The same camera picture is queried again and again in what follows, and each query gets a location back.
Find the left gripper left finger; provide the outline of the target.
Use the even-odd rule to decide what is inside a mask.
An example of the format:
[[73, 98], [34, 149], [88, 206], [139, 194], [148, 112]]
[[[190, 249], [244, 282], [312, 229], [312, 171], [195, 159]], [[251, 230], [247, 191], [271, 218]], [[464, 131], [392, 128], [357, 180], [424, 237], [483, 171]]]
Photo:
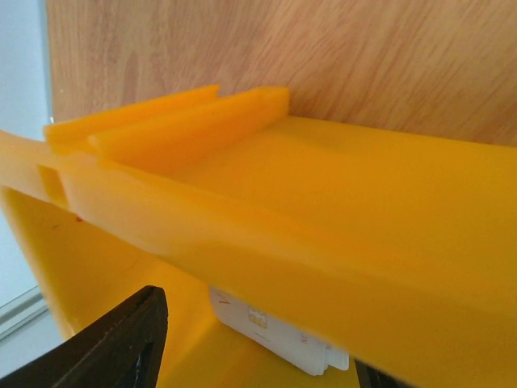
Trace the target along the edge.
[[155, 387], [166, 342], [165, 291], [145, 286], [2, 387]]

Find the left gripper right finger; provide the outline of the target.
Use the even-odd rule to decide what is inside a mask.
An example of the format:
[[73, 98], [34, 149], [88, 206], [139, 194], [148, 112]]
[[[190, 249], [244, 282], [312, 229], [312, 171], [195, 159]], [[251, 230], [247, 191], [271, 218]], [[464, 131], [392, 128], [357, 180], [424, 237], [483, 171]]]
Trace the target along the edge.
[[361, 388], [399, 388], [396, 379], [361, 361], [355, 360], [355, 369]]

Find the card in yellow bin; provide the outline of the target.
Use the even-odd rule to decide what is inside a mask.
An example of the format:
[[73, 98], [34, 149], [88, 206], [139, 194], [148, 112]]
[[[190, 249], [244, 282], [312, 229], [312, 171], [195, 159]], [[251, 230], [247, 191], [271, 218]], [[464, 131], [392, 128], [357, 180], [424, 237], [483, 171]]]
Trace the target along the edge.
[[307, 374], [320, 376], [329, 367], [349, 369], [347, 352], [214, 287], [209, 289], [209, 297], [214, 314], [222, 323]]

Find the yellow plastic bin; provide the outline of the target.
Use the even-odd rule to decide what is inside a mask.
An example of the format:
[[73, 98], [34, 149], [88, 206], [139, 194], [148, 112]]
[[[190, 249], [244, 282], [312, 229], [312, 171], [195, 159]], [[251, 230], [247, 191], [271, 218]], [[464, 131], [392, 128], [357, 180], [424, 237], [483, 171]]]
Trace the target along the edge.
[[164, 290], [161, 387], [345, 387], [249, 304], [417, 387], [516, 384], [516, 150], [291, 116], [216, 86], [1, 135], [1, 206], [63, 334]]

